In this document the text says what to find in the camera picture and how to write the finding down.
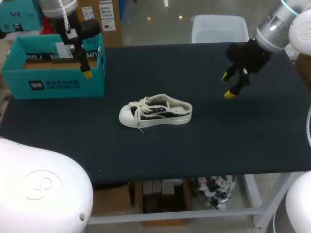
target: table leg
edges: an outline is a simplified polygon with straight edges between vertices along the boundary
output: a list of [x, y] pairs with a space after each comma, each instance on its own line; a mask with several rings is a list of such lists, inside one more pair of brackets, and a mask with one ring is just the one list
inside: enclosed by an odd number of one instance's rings
[[253, 216], [255, 228], [266, 227], [289, 187], [303, 172], [281, 173], [270, 193], [262, 201], [263, 213]]

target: white cable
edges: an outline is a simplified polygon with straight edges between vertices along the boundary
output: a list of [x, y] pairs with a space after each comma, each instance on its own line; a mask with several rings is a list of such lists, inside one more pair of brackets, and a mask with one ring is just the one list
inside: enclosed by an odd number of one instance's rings
[[306, 127], [306, 130], [307, 130], [307, 138], [308, 138], [309, 145], [310, 145], [310, 147], [311, 147], [310, 119], [311, 119], [311, 105], [310, 105], [310, 108], [309, 108], [309, 111], [308, 111], [308, 115], [307, 115], [307, 127]]
[[65, 24], [65, 30], [66, 30], [66, 32], [70, 33], [70, 25], [68, 22], [66, 10], [65, 10], [64, 5], [63, 5], [63, 1], [58, 0], [58, 4], [59, 4], [59, 7], [62, 9], [64, 24]]

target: black table surface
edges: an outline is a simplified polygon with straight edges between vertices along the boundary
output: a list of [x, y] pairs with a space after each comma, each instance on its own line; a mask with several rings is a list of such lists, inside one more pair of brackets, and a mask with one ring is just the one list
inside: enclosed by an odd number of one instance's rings
[[[225, 100], [238, 78], [221, 82], [228, 45], [106, 49], [102, 98], [11, 99], [0, 134], [71, 157], [93, 184], [311, 170], [310, 96], [286, 53]], [[191, 121], [144, 133], [119, 122], [128, 102], [160, 93], [191, 103]]]

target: robotic arm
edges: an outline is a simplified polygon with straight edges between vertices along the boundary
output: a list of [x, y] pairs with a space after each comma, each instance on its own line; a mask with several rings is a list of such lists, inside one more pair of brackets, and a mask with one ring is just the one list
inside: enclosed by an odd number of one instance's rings
[[77, 16], [77, 0], [38, 0], [43, 14], [54, 22], [56, 31], [65, 45], [70, 45], [74, 58], [81, 63], [81, 72], [86, 78], [92, 73], [83, 48], [82, 40], [101, 33], [101, 28], [95, 19], [80, 22]]
[[257, 27], [255, 38], [244, 46], [232, 43], [226, 56], [233, 63], [222, 81], [227, 82], [239, 72], [238, 82], [224, 95], [236, 97], [245, 85], [250, 85], [250, 73], [259, 72], [270, 60], [272, 52], [282, 51], [290, 42], [299, 52], [311, 55], [311, 0], [280, 0], [268, 17]]

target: white robot body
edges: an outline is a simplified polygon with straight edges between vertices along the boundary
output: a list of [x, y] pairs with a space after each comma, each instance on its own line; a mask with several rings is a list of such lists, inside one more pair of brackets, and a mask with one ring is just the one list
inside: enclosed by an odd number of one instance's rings
[[[48, 18], [62, 18], [63, 9], [59, 5], [59, 0], [38, 0], [43, 14]], [[67, 15], [70, 15], [78, 8], [77, 0], [61, 0]]]
[[311, 10], [304, 11], [292, 22], [289, 40], [297, 51], [311, 55]]
[[296, 233], [311, 232], [311, 172], [303, 174], [286, 196], [286, 212]]
[[90, 179], [72, 159], [0, 138], [0, 232], [80, 233], [93, 205]]

